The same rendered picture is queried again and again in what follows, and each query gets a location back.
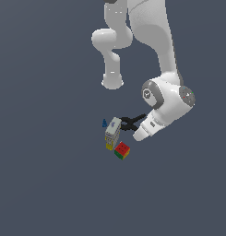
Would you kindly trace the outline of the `grey and yellow box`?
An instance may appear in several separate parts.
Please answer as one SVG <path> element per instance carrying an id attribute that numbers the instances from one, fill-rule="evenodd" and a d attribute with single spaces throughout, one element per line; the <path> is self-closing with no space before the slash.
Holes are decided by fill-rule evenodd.
<path id="1" fill-rule="evenodd" d="M 106 148 L 109 150 L 113 150 L 116 146 L 120 135 L 121 122 L 121 119 L 114 117 L 105 131 Z"/>

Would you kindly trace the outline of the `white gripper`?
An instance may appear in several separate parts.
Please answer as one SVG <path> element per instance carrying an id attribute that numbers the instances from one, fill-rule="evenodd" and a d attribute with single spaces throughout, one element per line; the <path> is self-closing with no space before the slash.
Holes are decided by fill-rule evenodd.
<path id="1" fill-rule="evenodd" d="M 121 129 L 124 131 L 127 131 L 127 130 L 135 131 L 135 133 L 133 134 L 133 138 L 136 141 L 142 141 L 148 136 L 155 135 L 158 131 L 164 128 L 163 125 L 159 125 L 156 122 L 152 112 L 148 114 L 147 118 L 140 124 L 139 128 L 137 128 L 134 125 L 134 123 L 136 123 L 140 119 L 143 119 L 145 116 L 146 114 L 143 113 L 135 118 L 121 117 L 120 119 L 122 120 L 122 122 L 126 123 L 126 124 L 121 124 Z"/>

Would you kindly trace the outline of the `red green yellow cube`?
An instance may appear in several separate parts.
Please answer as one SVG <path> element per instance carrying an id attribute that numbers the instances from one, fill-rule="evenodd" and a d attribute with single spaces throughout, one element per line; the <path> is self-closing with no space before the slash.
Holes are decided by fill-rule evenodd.
<path id="1" fill-rule="evenodd" d="M 119 159 L 124 159 L 129 154 L 129 152 L 130 152 L 130 147 L 123 142 L 120 142 L 119 145 L 114 149 L 114 154 Z"/>

